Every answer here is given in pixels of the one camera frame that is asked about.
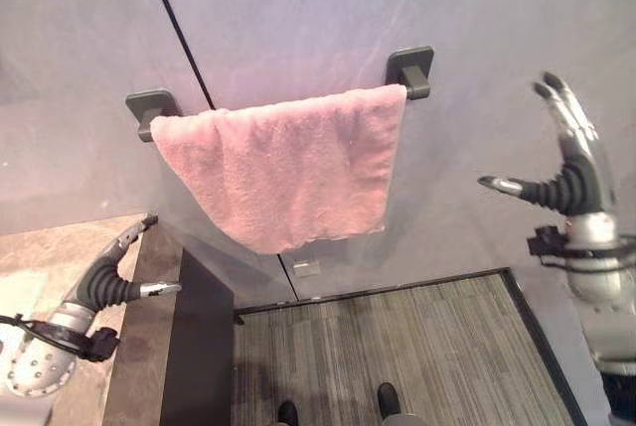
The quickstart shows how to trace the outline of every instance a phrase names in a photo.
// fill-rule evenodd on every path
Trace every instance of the towel bar bracket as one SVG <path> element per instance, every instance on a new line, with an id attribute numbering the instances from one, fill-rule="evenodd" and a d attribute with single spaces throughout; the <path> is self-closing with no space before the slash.
<path id="1" fill-rule="evenodd" d="M 431 47 L 417 47 L 393 52 L 387 60 L 387 85 L 399 83 L 406 86 L 409 100 L 427 98 L 430 95 L 428 74 L 433 62 Z"/>
<path id="2" fill-rule="evenodd" d="M 126 106 L 130 109 L 137 121 L 139 129 L 137 134 L 144 143 L 152 141 L 150 122 L 157 116 L 181 115 L 172 93 L 168 90 L 151 90 L 140 93 L 132 93 L 126 96 Z"/>

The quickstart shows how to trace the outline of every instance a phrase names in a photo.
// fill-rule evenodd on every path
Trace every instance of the wall outlet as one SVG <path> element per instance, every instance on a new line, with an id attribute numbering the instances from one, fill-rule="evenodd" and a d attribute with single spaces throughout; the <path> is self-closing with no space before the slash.
<path id="1" fill-rule="evenodd" d="M 296 277 L 309 277 L 320 273 L 320 262 L 317 260 L 301 260 L 294 262 L 294 275 Z"/>

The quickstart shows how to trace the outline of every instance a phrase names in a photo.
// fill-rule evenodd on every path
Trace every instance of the wire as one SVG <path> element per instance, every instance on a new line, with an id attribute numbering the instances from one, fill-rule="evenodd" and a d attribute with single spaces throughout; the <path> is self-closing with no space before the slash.
<path id="1" fill-rule="evenodd" d="M 73 347 L 69 347 L 68 345 L 61 344 L 60 342 L 38 332 L 37 328 L 39 325 L 51 325 L 47 322 L 40 322 L 38 320 L 22 320 L 22 314 L 17 314 L 15 317 L 0 315 L 0 324 L 7 324 L 11 327 L 17 327 L 24 330 L 28 335 L 44 342 L 45 344 L 49 344 L 56 349 L 60 349 L 69 354 L 79 356 L 80 358 L 85 357 L 85 353 L 82 350 L 74 349 Z"/>
<path id="2" fill-rule="evenodd" d="M 632 262 L 631 264 L 621 265 L 620 267 L 613 267 L 611 269 L 602 269 L 602 270 L 590 270 L 590 269 L 577 269 L 576 267 L 570 267 L 564 264 L 557 264 L 556 262 L 544 262 L 544 260 L 539 257 L 539 261 L 541 265 L 544 267 L 549 267 L 552 269 L 564 270 L 565 272 L 572 272 L 575 274 L 609 274 L 612 272 L 620 272 L 622 270 L 633 269 L 636 267 L 636 262 Z"/>

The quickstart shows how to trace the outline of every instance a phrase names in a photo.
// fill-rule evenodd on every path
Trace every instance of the pink towel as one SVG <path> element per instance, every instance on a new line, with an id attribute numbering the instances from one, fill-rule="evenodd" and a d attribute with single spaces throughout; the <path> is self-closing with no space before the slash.
<path id="1" fill-rule="evenodd" d="M 210 219 L 261 254 L 384 229 L 402 85 L 196 116 L 152 138 Z"/>

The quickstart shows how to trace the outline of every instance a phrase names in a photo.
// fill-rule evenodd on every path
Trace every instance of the shoe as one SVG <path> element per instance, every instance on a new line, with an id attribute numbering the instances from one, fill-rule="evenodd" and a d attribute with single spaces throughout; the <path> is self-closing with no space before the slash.
<path id="1" fill-rule="evenodd" d="M 382 383 L 378 387 L 378 406 L 382 419 L 387 419 L 392 414 L 400 414 L 398 392 L 390 383 Z"/>
<path id="2" fill-rule="evenodd" d="M 279 423 L 285 423 L 289 426 L 298 426 L 298 411 L 296 411 L 296 405 L 291 401 L 285 401 L 278 406 L 278 420 Z"/>

